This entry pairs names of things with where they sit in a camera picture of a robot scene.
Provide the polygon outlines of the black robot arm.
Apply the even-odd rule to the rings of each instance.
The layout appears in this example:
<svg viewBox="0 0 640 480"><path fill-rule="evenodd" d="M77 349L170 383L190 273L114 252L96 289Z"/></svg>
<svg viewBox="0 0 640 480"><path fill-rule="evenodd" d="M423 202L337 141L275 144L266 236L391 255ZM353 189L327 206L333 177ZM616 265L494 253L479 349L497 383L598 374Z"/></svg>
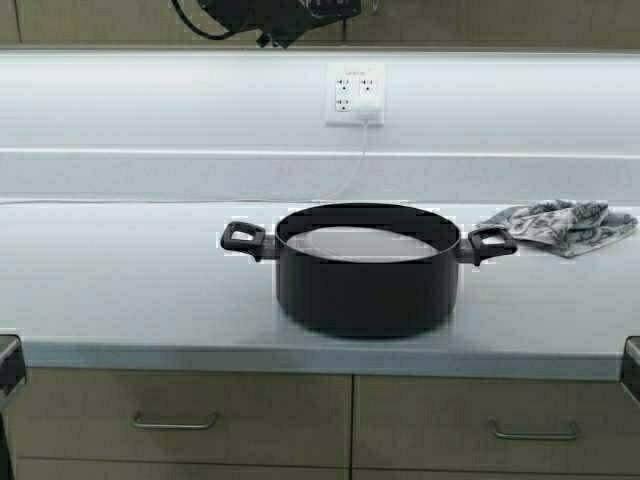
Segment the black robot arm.
<svg viewBox="0 0 640 480"><path fill-rule="evenodd" d="M258 31L256 44L287 49L312 30L343 23L362 14L363 1L197 1L209 18L221 25L223 33L198 27L186 14L180 1L171 5L183 24L200 38L226 41L249 31Z"/></svg>

